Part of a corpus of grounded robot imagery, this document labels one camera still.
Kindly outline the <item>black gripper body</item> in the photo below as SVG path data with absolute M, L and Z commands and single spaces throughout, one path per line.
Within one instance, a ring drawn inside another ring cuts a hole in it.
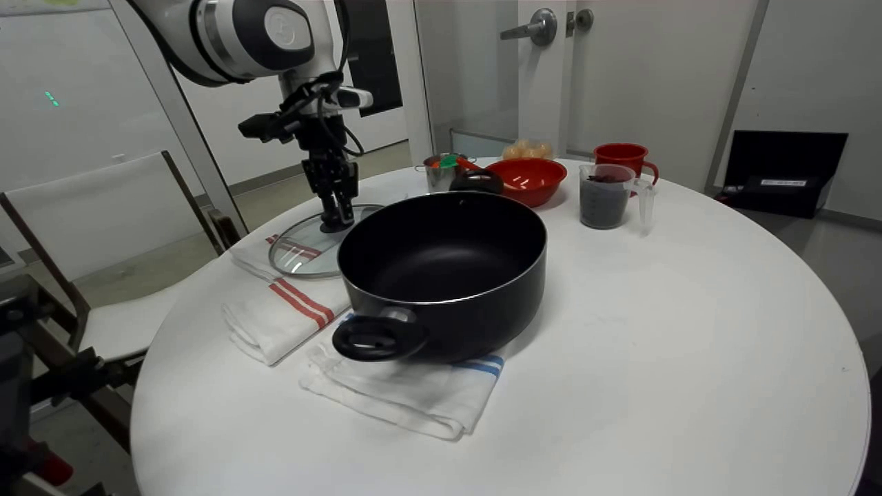
M 319 186 L 354 183 L 361 142 L 347 129 L 341 113 L 372 106 L 366 89 L 347 85 L 339 73 L 299 85 L 277 110 L 253 113 L 237 125 L 244 138 L 263 143 L 295 142 L 306 160 L 300 168 Z

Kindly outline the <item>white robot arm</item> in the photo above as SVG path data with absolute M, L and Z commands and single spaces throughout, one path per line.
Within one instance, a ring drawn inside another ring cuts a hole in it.
M 319 196 L 319 226 L 357 224 L 357 158 L 365 146 L 341 113 L 372 106 L 344 81 L 347 43 L 336 33 L 333 0 L 129 0 L 165 60 L 198 85 L 281 83 L 281 106 L 237 125 L 263 143 L 295 142 L 308 187 Z

